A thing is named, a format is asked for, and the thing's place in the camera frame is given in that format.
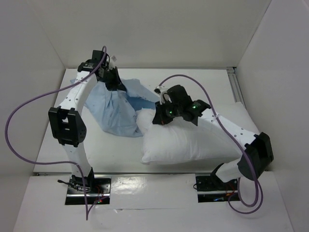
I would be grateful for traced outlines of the light blue pillowcase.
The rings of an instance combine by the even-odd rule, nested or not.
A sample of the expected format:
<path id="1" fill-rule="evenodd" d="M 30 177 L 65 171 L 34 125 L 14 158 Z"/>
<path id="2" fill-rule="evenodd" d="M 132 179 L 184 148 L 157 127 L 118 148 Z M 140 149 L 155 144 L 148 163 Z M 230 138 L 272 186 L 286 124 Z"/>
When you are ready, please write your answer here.
<path id="1" fill-rule="evenodd" d="M 86 107 L 100 128 L 122 137 L 141 137 L 136 120 L 137 111 L 155 109 L 159 97 L 144 87 L 138 79 L 122 80 L 126 91 L 109 91 L 98 82 L 87 97 Z"/>

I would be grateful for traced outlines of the white pillow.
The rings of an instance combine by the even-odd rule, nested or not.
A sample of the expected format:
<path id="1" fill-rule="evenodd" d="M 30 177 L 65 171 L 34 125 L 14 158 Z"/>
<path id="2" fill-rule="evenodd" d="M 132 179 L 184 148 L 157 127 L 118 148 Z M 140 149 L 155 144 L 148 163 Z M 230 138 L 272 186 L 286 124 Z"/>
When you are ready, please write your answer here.
<path id="1" fill-rule="evenodd" d="M 143 134 L 143 164 L 172 165 L 202 160 L 214 165 L 241 156 L 233 141 L 225 142 L 201 125 L 195 126 L 182 117 L 164 126 L 154 125 L 154 116 L 154 109 L 137 111 L 136 123 Z"/>

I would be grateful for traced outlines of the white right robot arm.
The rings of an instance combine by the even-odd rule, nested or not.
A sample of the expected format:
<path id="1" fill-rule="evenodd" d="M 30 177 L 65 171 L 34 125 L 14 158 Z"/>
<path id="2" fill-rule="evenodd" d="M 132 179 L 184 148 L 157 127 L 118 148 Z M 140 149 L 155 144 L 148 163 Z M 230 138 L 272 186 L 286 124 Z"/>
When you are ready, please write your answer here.
<path id="1" fill-rule="evenodd" d="M 213 188 L 222 189 L 229 181 L 241 177 L 257 182 L 274 160 L 270 137 L 264 132 L 255 134 L 236 125 L 216 113 L 214 107 L 203 100 L 192 100 L 181 85 L 168 89 L 157 87 L 154 91 L 160 96 L 155 104 L 154 124 L 167 125 L 181 117 L 208 130 L 212 137 L 217 136 L 222 141 L 231 143 L 241 153 L 240 158 L 222 163 L 212 171 Z"/>

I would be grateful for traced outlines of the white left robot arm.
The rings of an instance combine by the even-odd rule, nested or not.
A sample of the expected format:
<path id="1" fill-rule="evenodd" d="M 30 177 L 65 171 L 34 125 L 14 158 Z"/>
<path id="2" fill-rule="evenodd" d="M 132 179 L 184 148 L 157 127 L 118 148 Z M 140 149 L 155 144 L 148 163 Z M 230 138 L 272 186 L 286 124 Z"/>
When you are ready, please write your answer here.
<path id="1" fill-rule="evenodd" d="M 87 129 L 81 114 L 86 99 L 98 82 L 103 82 L 109 91 L 126 91 L 118 69 L 111 63 L 105 47 L 94 50 L 92 58 L 80 64 L 66 98 L 58 107 L 51 107 L 48 111 L 52 135 L 72 162 L 72 184 L 85 193 L 95 188 L 95 177 L 84 149 Z"/>

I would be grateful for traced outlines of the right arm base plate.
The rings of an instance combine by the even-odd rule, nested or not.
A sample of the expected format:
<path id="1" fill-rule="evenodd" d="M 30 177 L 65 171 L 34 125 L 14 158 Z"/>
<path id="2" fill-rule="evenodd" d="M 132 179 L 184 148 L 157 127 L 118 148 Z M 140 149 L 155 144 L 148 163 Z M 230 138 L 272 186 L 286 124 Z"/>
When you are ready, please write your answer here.
<path id="1" fill-rule="evenodd" d="M 195 179 L 193 188 L 197 191 L 198 203 L 227 202 L 230 197 L 231 201 L 240 201 L 237 179 L 224 183 L 215 180 L 209 173 L 196 174 Z"/>

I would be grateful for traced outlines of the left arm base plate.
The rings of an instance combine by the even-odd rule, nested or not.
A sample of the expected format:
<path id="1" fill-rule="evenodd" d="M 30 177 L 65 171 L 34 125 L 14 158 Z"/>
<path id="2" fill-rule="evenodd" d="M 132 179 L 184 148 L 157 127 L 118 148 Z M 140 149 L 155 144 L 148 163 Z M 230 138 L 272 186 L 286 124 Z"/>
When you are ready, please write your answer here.
<path id="1" fill-rule="evenodd" d="M 67 194 L 65 205 L 83 205 L 84 204 L 84 188 L 82 185 L 74 185 L 72 179 L 69 181 L 58 180 L 58 183 L 67 185 Z M 87 202 L 92 205 L 96 204 L 110 204 L 112 179 L 110 177 L 100 177 L 94 179 L 94 186 L 92 188 L 86 187 Z"/>

